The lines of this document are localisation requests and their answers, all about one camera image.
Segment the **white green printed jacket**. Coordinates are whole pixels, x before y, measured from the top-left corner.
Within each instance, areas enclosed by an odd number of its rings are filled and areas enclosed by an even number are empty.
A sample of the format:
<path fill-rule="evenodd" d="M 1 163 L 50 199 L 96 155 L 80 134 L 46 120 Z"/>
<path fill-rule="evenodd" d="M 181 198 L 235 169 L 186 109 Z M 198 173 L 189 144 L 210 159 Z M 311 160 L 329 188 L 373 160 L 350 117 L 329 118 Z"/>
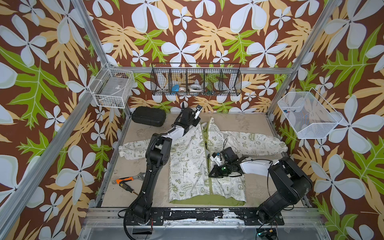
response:
<path fill-rule="evenodd" d="M 288 151 L 275 137 L 267 118 L 251 115 L 205 115 L 197 127 L 173 141 L 169 162 L 156 183 L 155 207 L 256 207 L 275 192 L 267 166 L 258 174 L 211 179 L 209 154 L 231 147 L 239 156 L 252 156 L 267 164 Z"/>

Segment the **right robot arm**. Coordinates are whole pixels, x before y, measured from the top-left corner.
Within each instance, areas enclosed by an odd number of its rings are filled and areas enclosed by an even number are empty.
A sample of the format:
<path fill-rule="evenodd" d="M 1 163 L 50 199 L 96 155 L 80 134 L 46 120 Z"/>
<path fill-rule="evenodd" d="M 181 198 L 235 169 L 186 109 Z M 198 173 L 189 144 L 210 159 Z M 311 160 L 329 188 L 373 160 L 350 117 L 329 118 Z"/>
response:
<path fill-rule="evenodd" d="M 276 192 L 270 194 L 257 210 L 257 221 L 269 224 L 286 207 L 297 204 L 314 186 L 310 177 L 289 157 L 274 162 L 268 159 L 254 159 L 250 156 L 238 157 L 228 147 L 219 153 L 213 153 L 210 160 L 214 166 L 210 178 L 238 178 L 245 174 L 254 174 L 272 180 Z"/>

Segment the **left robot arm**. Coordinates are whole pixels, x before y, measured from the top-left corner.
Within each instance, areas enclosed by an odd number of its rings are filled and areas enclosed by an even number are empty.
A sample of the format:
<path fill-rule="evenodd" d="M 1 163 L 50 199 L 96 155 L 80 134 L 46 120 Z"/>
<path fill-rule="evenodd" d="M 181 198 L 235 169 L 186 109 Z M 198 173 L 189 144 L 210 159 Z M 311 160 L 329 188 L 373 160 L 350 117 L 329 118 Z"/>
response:
<path fill-rule="evenodd" d="M 172 142 L 186 135 L 190 126 L 198 125 L 202 109 L 200 105 L 195 110 L 183 108 L 169 131 L 152 135 L 145 154 L 147 168 L 141 191 L 126 210 L 125 219 L 139 224 L 148 223 L 151 217 L 156 182 L 161 169 L 170 158 Z"/>

